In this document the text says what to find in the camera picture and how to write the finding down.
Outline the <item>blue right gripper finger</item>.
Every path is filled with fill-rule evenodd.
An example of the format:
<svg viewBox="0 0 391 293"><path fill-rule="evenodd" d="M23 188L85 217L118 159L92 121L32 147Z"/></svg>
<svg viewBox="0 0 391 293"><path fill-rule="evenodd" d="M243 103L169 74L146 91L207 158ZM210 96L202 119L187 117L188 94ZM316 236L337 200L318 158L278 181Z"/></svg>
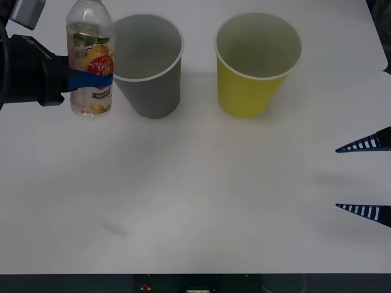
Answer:
<svg viewBox="0 0 391 293"><path fill-rule="evenodd" d="M336 207L363 218L391 227L390 205L355 205L337 203Z"/></svg>
<svg viewBox="0 0 391 293"><path fill-rule="evenodd" d="M353 141L336 149L336 153L353 153L364 151L390 151L390 129L384 128L376 133Z"/></svg>

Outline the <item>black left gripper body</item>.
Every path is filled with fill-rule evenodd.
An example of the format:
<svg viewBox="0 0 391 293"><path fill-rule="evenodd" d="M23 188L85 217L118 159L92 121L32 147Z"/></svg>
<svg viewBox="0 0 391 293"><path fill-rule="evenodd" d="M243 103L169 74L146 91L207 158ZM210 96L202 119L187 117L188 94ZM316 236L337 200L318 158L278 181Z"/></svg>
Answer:
<svg viewBox="0 0 391 293"><path fill-rule="evenodd" d="M64 102L65 67L36 39L10 38L10 85L6 103L58 106Z"/></svg>

